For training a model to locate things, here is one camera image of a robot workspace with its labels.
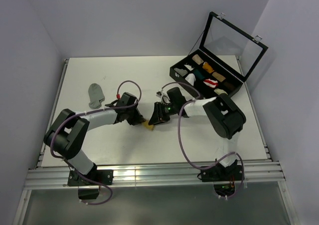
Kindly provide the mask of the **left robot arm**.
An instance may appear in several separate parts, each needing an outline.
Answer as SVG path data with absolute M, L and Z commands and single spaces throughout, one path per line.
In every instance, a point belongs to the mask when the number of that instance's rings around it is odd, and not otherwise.
M 95 163 L 82 150 L 87 132 L 123 121 L 133 126 L 145 122 L 137 106 L 138 99 L 125 92 L 119 100 L 87 113 L 64 109 L 44 135 L 43 142 L 80 173 L 79 179 L 84 184 L 91 185 L 97 179 L 97 172 Z

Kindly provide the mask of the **mustard yellow sock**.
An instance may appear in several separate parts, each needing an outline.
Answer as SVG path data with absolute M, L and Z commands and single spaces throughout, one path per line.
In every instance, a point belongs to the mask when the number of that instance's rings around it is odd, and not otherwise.
M 146 129 L 148 129 L 148 130 L 150 130 L 150 131 L 153 131 L 154 128 L 155 128 L 154 125 L 150 125 L 150 124 L 149 124 L 149 121 L 148 121 L 148 120 L 142 122 L 142 125 L 143 125 Z

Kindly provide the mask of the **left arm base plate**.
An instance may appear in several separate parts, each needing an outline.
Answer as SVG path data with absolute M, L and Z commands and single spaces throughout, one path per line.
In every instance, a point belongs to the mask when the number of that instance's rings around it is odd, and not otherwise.
M 93 175 L 89 176 L 80 175 L 80 173 L 76 171 L 70 171 L 67 186 L 82 187 L 95 186 L 98 184 L 108 186 L 113 182 L 113 174 L 113 170 L 97 170 Z

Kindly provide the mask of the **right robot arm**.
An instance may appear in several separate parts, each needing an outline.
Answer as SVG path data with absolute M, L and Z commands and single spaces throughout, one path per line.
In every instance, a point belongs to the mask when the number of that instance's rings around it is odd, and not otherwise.
M 233 100 L 225 93 L 208 99 L 193 99 L 187 101 L 178 87 L 167 91 L 169 103 L 156 102 L 154 111 L 149 120 L 149 125 L 166 123 L 172 115 L 178 115 L 177 136 L 181 152 L 186 161 L 195 169 L 209 170 L 215 166 L 216 175 L 221 180 L 228 179 L 233 174 L 232 165 L 242 157 L 237 152 L 238 136 L 246 123 L 246 116 Z M 212 165 L 199 167 L 186 155 L 181 139 L 181 119 L 202 116 L 209 120 L 213 131 L 223 139 L 223 148 L 217 152 L 217 157 Z

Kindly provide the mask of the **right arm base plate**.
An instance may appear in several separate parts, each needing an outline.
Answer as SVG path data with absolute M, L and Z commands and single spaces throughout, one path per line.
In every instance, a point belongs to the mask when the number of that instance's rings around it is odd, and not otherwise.
M 200 170 L 197 178 L 202 182 L 225 182 L 242 180 L 242 166 L 236 163 L 228 167 L 217 164 L 209 170 Z

